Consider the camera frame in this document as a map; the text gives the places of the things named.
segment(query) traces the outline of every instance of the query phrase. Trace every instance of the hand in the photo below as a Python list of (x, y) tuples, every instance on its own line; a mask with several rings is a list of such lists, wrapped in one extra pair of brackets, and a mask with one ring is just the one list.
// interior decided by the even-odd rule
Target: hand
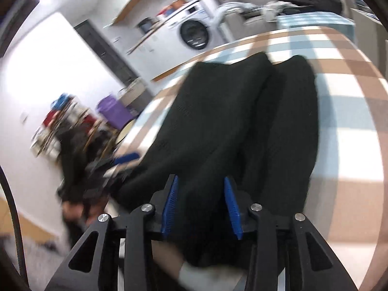
[[(108, 197), (101, 197), (98, 202), (90, 207), (89, 217), (86, 220), (86, 225), (89, 226), (93, 221), (95, 221), (98, 216), (104, 213), (106, 204), (108, 203)], [(62, 203), (62, 214), (63, 217), (68, 221), (79, 221), (83, 213), (83, 204), (82, 203), (71, 203), (65, 201)]]

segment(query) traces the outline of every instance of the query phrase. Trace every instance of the washing machine door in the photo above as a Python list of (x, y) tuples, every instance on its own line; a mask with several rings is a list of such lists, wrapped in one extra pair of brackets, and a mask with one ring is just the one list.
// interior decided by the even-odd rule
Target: washing machine door
[(209, 43), (209, 31), (197, 20), (184, 21), (180, 27), (183, 42), (192, 49), (202, 50)]

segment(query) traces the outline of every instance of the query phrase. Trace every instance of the wooden floor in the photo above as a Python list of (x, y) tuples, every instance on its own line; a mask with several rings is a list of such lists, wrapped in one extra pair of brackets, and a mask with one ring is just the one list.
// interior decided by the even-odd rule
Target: wooden floor
[[(23, 237), (30, 237), (39, 243), (55, 238), (52, 234), (42, 230), (40, 227), (23, 217), (21, 213), (19, 213), (19, 221)], [(14, 228), (12, 226), (11, 214), (7, 202), (0, 197), (0, 234), (3, 233), (13, 234)]]

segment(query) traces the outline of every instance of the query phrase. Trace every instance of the black cable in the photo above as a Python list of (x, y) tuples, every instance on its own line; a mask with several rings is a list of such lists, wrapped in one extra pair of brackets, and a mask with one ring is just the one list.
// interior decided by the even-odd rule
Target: black cable
[(11, 212), (12, 224), (14, 226), (14, 233), (15, 233), (17, 262), (19, 264), (20, 276), (28, 286), (26, 260), (24, 258), (23, 239), (22, 239), (22, 232), (20, 230), (19, 216), (17, 214), (15, 200), (14, 200), (14, 197), (12, 196), (11, 188), (9, 188), (7, 178), (5, 177), (5, 174), (1, 166), (0, 166), (0, 185), (4, 191), (5, 198), (8, 203), (9, 211)]

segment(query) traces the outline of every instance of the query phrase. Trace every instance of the ceiling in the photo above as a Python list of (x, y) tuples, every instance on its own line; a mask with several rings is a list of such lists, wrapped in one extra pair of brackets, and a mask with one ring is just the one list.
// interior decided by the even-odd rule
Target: ceiling
[(55, 12), (60, 12), (67, 21), (75, 26), (87, 19), (98, 0), (51, 0), (49, 4), (39, 3), (14, 36), (10, 47), (18, 42), (36, 24)]

